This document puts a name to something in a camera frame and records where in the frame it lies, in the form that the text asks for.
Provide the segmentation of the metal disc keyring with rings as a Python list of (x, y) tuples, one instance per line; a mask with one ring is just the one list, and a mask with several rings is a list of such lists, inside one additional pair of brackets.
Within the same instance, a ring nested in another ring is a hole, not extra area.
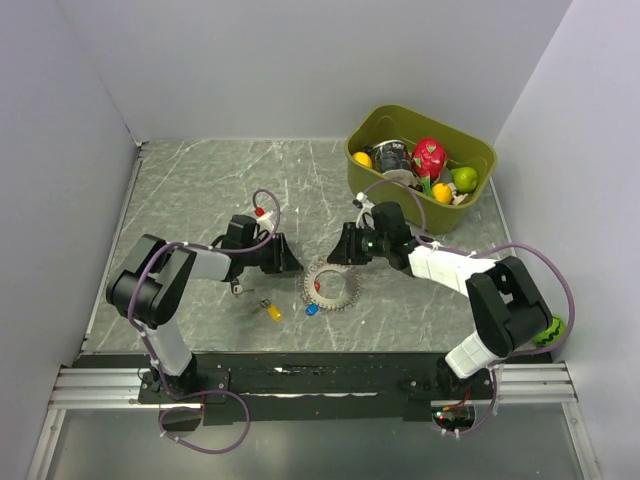
[[(314, 282), (321, 288), (316, 291)], [(341, 311), (353, 306), (359, 298), (360, 278), (354, 268), (316, 262), (309, 266), (299, 280), (301, 298), (316, 304), (320, 310)]]

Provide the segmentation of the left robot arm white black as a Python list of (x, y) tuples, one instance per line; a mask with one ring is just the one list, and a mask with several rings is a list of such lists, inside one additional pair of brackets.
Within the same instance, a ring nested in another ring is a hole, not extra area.
[(258, 267), (268, 275), (301, 272), (285, 235), (267, 229), (274, 226), (265, 216), (235, 215), (226, 233), (209, 246), (145, 234), (111, 276), (107, 302), (140, 334), (151, 356), (153, 379), (174, 401), (191, 399), (199, 386), (197, 360), (173, 319), (187, 283), (227, 283), (238, 297), (246, 290), (239, 280), (246, 268)]

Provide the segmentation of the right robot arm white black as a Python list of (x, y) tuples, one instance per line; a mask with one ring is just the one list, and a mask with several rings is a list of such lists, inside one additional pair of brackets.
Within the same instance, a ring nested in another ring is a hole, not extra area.
[(552, 324), (552, 314), (524, 263), (474, 258), (435, 247), (414, 235), (395, 202), (372, 207), (373, 224), (343, 224), (330, 264), (365, 265), (375, 257), (413, 278), (429, 280), (465, 296), (475, 330), (437, 362), (439, 391), (459, 398), (472, 376), (504, 360)]

